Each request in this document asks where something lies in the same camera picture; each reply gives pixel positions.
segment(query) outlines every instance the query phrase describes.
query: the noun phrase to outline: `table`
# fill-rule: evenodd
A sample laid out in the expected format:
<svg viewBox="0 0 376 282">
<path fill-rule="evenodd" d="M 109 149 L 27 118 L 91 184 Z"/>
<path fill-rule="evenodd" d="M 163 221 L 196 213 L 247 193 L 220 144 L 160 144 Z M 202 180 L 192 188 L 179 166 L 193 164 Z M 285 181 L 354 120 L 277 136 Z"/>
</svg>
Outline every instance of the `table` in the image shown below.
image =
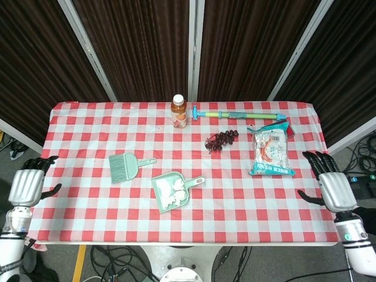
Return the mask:
<svg viewBox="0 0 376 282">
<path fill-rule="evenodd" d="M 250 176 L 251 134 L 272 120 L 193 121 L 198 110 L 282 113 L 296 135 L 288 140 L 291 176 Z M 170 103 L 57 104 L 51 111 L 42 157 L 58 155 L 43 190 L 54 197 L 33 208 L 29 236 L 43 243 L 103 244 L 334 244 L 332 214 L 301 200 L 298 189 L 319 196 L 318 183 L 301 152 L 326 151 L 317 114 L 301 102 L 188 103 L 188 125 L 172 126 Z M 239 138 L 208 154 L 211 134 L 237 129 Z M 112 184 L 108 157 L 124 152 L 157 158 L 137 178 Z M 206 182 L 190 191 L 182 208 L 160 214 L 150 179 L 170 171 Z"/>
</svg>

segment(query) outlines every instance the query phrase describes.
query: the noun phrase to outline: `plastic bottle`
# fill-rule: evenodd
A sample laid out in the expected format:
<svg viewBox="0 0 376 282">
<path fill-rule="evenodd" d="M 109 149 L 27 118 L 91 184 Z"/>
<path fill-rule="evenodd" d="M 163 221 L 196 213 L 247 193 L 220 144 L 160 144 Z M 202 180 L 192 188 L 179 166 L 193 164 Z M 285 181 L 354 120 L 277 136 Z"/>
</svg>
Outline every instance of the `plastic bottle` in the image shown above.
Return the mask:
<svg viewBox="0 0 376 282">
<path fill-rule="evenodd" d="M 187 102 L 183 95 L 176 94 L 171 103 L 171 117 L 174 127 L 184 128 L 187 126 L 186 115 Z"/>
</svg>

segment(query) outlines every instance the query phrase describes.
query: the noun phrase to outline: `brush bristles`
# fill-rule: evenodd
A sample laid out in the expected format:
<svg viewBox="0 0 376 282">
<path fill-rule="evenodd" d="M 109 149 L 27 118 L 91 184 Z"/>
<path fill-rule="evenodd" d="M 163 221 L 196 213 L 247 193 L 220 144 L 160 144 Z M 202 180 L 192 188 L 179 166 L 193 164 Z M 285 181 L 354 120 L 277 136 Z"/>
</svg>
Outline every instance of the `brush bristles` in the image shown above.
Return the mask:
<svg viewBox="0 0 376 282">
<path fill-rule="evenodd" d="M 128 180 L 124 154 L 109 157 L 112 183 Z"/>
</svg>

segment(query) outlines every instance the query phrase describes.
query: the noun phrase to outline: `robot finger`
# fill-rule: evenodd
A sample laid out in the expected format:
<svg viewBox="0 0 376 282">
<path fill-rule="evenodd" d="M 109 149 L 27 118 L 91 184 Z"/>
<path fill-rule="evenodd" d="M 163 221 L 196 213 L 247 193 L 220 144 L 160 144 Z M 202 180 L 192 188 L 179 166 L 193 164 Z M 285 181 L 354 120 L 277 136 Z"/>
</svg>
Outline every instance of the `robot finger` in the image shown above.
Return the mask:
<svg viewBox="0 0 376 282">
<path fill-rule="evenodd" d="M 35 163 L 35 167 L 33 167 L 33 168 L 34 169 L 42 169 L 44 162 L 45 162 L 44 159 L 38 158 L 38 160 Z"/>
<path fill-rule="evenodd" d="M 41 158 L 37 157 L 36 159 L 28 160 L 28 165 L 26 169 L 37 169 L 37 164 L 39 163 Z"/>
<path fill-rule="evenodd" d="M 60 190 L 60 188 L 61 188 L 61 183 L 57 184 L 52 190 L 43 192 L 41 195 L 41 200 L 48 198 L 48 197 L 52 197 Z"/>
<path fill-rule="evenodd" d="M 310 163 L 312 171 L 315 174 L 316 179 L 318 180 L 318 175 L 326 172 L 323 164 L 320 161 L 320 159 L 314 153 L 311 153 L 311 152 L 308 152 L 308 151 L 303 152 L 303 156 Z"/>
<path fill-rule="evenodd" d="M 307 194 L 305 194 L 302 190 L 298 190 L 298 194 L 306 202 L 309 202 L 309 203 L 312 203 L 312 204 L 319 204 L 320 206 L 325 205 L 323 198 L 310 197 Z"/>
<path fill-rule="evenodd" d="M 55 160 L 58 158 L 59 156 L 51 156 L 49 157 L 48 159 L 44 159 L 44 163 L 43 163 L 43 166 L 40 168 L 41 170 L 43 170 L 45 172 L 45 175 L 49 169 L 49 167 L 55 163 Z"/>
<path fill-rule="evenodd" d="M 330 155 L 328 155 L 328 154 L 326 154 L 326 153 L 324 153 L 324 156 L 328 159 L 329 164 L 332 166 L 334 172 L 341 172 L 340 169 L 339 169 L 338 166 L 337 166 L 337 163 L 336 163 L 335 160 L 332 158 L 332 156 L 330 156 Z"/>
<path fill-rule="evenodd" d="M 331 165 L 329 161 L 329 158 L 327 158 L 326 155 L 318 151 L 316 151 L 316 155 L 319 156 L 321 163 L 323 164 L 323 167 L 326 170 L 326 172 L 335 172 L 333 166 Z"/>
<path fill-rule="evenodd" d="M 24 164 L 23 166 L 21 167 L 21 169 L 28 169 L 29 168 L 29 164 L 30 162 L 32 161 L 33 159 L 28 159 Z"/>
<path fill-rule="evenodd" d="M 59 156 L 51 156 L 48 158 L 48 160 L 50 161 L 51 164 L 54 164 L 55 163 L 55 160 L 57 160 L 59 158 Z"/>
</svg>

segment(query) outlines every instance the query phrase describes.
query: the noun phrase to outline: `dustpan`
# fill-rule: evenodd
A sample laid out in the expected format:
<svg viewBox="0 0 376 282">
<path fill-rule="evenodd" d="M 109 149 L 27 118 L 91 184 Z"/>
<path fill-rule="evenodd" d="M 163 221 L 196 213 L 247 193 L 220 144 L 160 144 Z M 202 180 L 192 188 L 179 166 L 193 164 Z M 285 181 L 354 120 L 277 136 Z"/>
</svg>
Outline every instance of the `dustpan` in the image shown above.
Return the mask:
<svg viewBox="0 0 376 282">
<path fill-rule="evenodd" d="M 160 213 L 186 204 L 189 200 L 188 189 L 204 182 L 205 178 L 202 176 L 185 181 L 183 175 L 179 172 L 169 172 L 152 178 Z"/>
</svg>

